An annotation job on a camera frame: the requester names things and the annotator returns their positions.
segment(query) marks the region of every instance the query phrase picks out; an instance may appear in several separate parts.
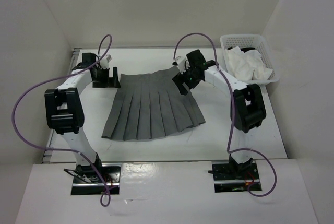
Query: white wall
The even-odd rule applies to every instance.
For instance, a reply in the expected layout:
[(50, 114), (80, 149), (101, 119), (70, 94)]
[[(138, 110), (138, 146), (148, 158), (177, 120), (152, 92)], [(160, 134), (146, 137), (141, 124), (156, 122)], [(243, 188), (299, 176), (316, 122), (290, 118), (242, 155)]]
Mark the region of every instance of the white wall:
[[(174, 46), (194, 31), (219, 44), (228, 33), (262, 33), (278, 0), (46, 0), (72, 47)], [(184, 45), (209, 45), (192, 37)]]
[[(0, 164), (41, 161), (11, 126), (11, 110), (21, 93), (45, 79), (65, 74), (71, 49), (44, 0), (0, 0)], [(44, 86), (19, 106), (18, 127), (30, 141), (46, 145)]]
[(282, 77), (268, 87), (320, 223), (334, 219), (334, 0), (280, 0), (264, 32)]

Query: white floor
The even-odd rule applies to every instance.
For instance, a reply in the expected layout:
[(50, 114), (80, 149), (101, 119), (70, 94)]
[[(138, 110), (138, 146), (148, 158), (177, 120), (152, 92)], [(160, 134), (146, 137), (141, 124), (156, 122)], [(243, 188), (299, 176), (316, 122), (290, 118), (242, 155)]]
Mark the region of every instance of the white floor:
[[(191, 48), (179, 49), (178, 55), (185, 55)], [(201, 48), (207, 60), (213, 59), (211, 48)], [(117, 66), (118, 74), (145, 74), (168, 69), (173, 62), (173, 48), (151, 49), (111, 49), (110, 67)], [(225, 67), (222, 52), (217, 48), (220, 64)], [(251, 140), (253, 148), (263, 152), (268, 158), (286, 158), (281, 135), (265, 87), (262, 87), (267, 110), (263, 125), (256, 129)], [(146, 141), (114, 141), (101, 138), (102, 131), (112, 107), (116, 89), (97, 89), (88, 86), (81, 94), (85, 112), (84, 130), (94, 150), (104, 162), (129, 161), (185, 161), (227, 159), (226, 145), (230, 129), (230, 97), (212, 85), (201, 82), (192, 90), (206, 123), (187, 129), (166, 138)], [(61, 136), (54, 134), (52, 144), (57, 148), (67, 148)], [(53, 152), (51, 162), (74, 162), (69, 152)]]
[[(298, 164), (272, 160), (278, 183), (272, 194), (215, 193), (211, 162), (122, 164), (120, 195), (104, 208), (99, 195), (70, 196), (74, 164), (33, 166), (16, 224), (67, 223), (247, 223), (316, 224)], [(258, 160), (264, 192), (273, 183), (266, 161)]]

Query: white towel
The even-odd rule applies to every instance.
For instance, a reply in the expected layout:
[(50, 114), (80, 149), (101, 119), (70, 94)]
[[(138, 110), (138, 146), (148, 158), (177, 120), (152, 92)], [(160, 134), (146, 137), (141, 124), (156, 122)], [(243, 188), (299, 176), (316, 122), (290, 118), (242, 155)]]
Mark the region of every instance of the white towel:
[(266, 68), (257, 50), (244, 53), (237, 46), (225, 51), (229, 57), (232, 74), (239, 80), (264, 80), (272, 74), (272, 69)]

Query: white laundry basket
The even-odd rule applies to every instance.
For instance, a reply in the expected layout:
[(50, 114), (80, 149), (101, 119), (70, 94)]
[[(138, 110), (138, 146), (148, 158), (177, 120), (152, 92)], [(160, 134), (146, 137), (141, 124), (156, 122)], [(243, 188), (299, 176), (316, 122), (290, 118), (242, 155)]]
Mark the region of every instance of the white laundry basket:
[(227, 72), (233, 75), (230, 65), (229, 65), (229, 57), (225, 51), (225, 49), (230, 47), (239, 46), (240, 48), (255, 48), (261, 54), (261, 59), (267, 68), (271, 68), (272, 74), (269, 79), (266, 80), (242, 80), (248, 84), (259, 84), (266, 85), (271, 82), (276, 82), (279, 80), (279, 75), (277, 70), (275, 69), (274, 60), (272, 59), (272, 54), (270, 48), (267, 44), (267, 41), (264, 37), (257, 34), (228, 34), (220, 37), (220, 44), (223, 50), (223, 56), (226, 63)]

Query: purple cable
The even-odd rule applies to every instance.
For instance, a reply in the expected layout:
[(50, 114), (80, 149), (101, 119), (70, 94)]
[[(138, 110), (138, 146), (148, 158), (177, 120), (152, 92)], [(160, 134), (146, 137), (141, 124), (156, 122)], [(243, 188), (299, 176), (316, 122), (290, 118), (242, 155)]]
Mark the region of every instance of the purple cable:
[(273, 176), (274, 176), (274, 183), (273, 183), (273, 186), (272, 188), (265, 194), (254, 194), (251, 192), (250, 188), (251, 186), (253, 186), (255, 183), (253, 184), (250, 184), (247, 188), (248, 192), (253, 195), (253, 196), (256, 196), (256, 197), (264, 197), (264, 196), (267, 196), (269, 195), (276, 187), (276, 184), (277, 184), (277, 174), (276, 174), (276, 171), (275, 171), (275, 168), (273, 167), (272, 163), (270, 162), (270, 160), (265, 156), (263, 155), (261, 152), (259, 151), (256, 151), (254, 149), (250, 149), (250, 148), (238, 148), (238, 149), (235, 149), (235, 150), (230, 150), (231, 148), (231, 141), (232, 141), (232, 135), (233, 135), (233, 129), (234, 129), (234, 123), (235, 123), (235, 103), (234, 103), (234, 97), (233, 97), (233, 90), (232, 90), (232, 87), (231, 87), (231, 84), (229, 83), (229, 80), (227, 79), (227, 77), (225, 76), (225, 74), (220, 70), (219, 68), (219, 64), (218, 64), (218, 60), (217, 60), (217, 53), (216, 53), (216, 48), (214, 47), (214, 43), (213, 41), (207, 36), (205, 35), (204, 33), (201, 33), (201, 32), (193, 32), (193, 33), (189, 33), (185, 36), (183, 36), (179, 41), (178, 43), (176, 44), (176, 47), (175, 47), (175, 50), (174, 50), (174, 59), (176, 58), (176, 50), (178, 48), (178, 45), (181, 43), (181, 41), (188, 37), (188, 36), (192, 36), (192, 35), (201, 35), (201, 36), (204, 36), (205, 38), (207, 38), (211, 45), (212, 45), (212, 48), (213, 48), (213, 53), (214, 53), (214, 60), (216, 62), (216, 67), (217, 67), (217, 70), (219, 71), (219, 73), (223, 76), (224, 80), (226, 81), (226, 84), (228, 85), (228, 88), (229, 88), (229, 92), (230, 92), (230, 95), (231, 95), (231, 108), (232, 108), (232, 123), (231, 123), (231, 129), (230, 129), (230, 135), (229, 135), (229, 141), (228, 141), (228, 147), (227, 147), (227, 152), (228, 154), (233, 154), (234, 152), (239, 152), (239, 151), (251, 151), (251, 152), (255, 152), (257, 153), (258, 155), (261, 155), (267, 162), (268, 164), (270, 165), (272, 171), (273, 171)]
[[(79, 152), (79, 151), (77, 151), (77, 150), (74, 150), (74, 149), (69, 149), (69, 148), (51, 148), (51, 147), (42, 147), (42, 146), (38, 146), (38, 145), (36, 145), (36, 144), (33, 144), (33, 143), (29, 142), (27, 139), (25, 139), (25, 138), (21, 135), (19, 129), (17, 128), (16, 122), (15, 122), (15, 113), (16, 113), (16, 109), (17, 109), (17, 106), (19, 105), (20, 101), (21, 101), (21, 100), (22, 100), (22, 99), (23, 99), (23, 98), (24, 98), (30, 91), (32, 91), (33, 89), (35, 89), (35, 88), (37, 88), (37, 87), (39, 87), (39, 86), (42, 86), (42, 85), (44, 85), (44, 84), (46, 84), (46, 83), (55, 81), (55, 80), (65, 79), (65, 78), (73, 77), (73, 76), (75, 76), (75, 75), (81, 74), (81, 73), (83, 73), (84, 71), (87, 71), (87, 70), (93, 68), (93, 67), (94, 67), (100, 60), (102, 60), (102, 59), (105, 57), (105, 55), (107, 54), (108, 50), (109, 50), (110, 47), (111, 47), (112, 37), (111, 37), (110, 34), (107, 34), (107, 35), (104, 36), (103, 39), (101, 40), (101, 43), (100, 43), (100, 45), (99, 45), (99, 51), (98, 51), (98, 52), (100, 52), (100, 48), (101, 48), (101, 46), (102, 46), (102, 43), (103, 43), (103, 41), (104, 41), (107, 37), (110, 38), (109, 45), (108, 45), (108, 47), (106, 48), (105, 52), (102, 54), (102, 56), (101, 56), (100, 58), (98, 58), (98, 60), (97, 60), (95, 63), (91, 64), (89, 67), (87, 67), (87, 68), (85, 68), (85, 69), (83, 69), (83, 70), (81, 70), (81, 71), (79, 71), (79, 72), (77, 72), (77, 73), (75, 73), (75, 74), (70, 74), (70, 75), (65, 75), (65, 76), (61, 76), (61, 77), (57, 77), (57, 78), (53, 78), (53, 79), (49, 79), (49, 80), (40, 82), (40, 83), (38, 83), (38, 84), (32, 86), (31, 88), (29, 88), (27, 91), (25, 91), (25, 92), (18, 98), (18, 100), (16, 101), (16, 103), (15, 103), (15, 105), (14, 105), (14, 107), (13, 107), (13, 111), (11, 112), (11, 123), (12, 123), (12, 125), (13, 125), (14, 131), (15, 131), (15, 133), (19, 136), (19, 138), (20, 138), (24, 143), (26, 143), (27, 145), (29, 145), (29, 146), (31, 146), (31, 147), (34, 147), (34, 148), (36, 148), (36, 149), (45, 150), (45, 151), (47, 150), (47, 151), (67, 151), (67, 152), (75, 152), (75, 153), (77, 153), (77, 154), (80, 154), (82, 157), (84, 157), (85, 160), (88, 161), (88, 163), (91, 165), (91, 167), (93, 168), (93, 170), (96, 172), (96, 174), (98, 175), (98, 177), (100, 178), (100, 180), (102, 181), (102, 183), (103, 183), (103, 185), (104, 185), (104, 187), (105, 187), (105, 189), (106, 189), (106, 190), (104, 191), (104, 193), (101, 195), (101, 198), (100, 198), (100, 203), (101, 203), (101, 205), (102, 205), (103, 207), (108, 207), (108, 205), (110, 204), (110, 201), (111, 201), (110, 189), (109, 189), (108, 185), (106, 184), (105, 180), (103, 179), (102, 175), (100, 174), (100, 172), (99, 172), (99, 171), (97, 170), (97, 168), (94, 166), (93, 162), (90, 161), (90, 160), (88, 159), (87, 156), (85, 156), (85, 155), (82, 154), (81, 152)], [(108, 202), (107, 202), (107, 204), (104, 204), (104, 203), (102, 202), (103, 197), (104, 197), (105, 194), (108, 195)]]

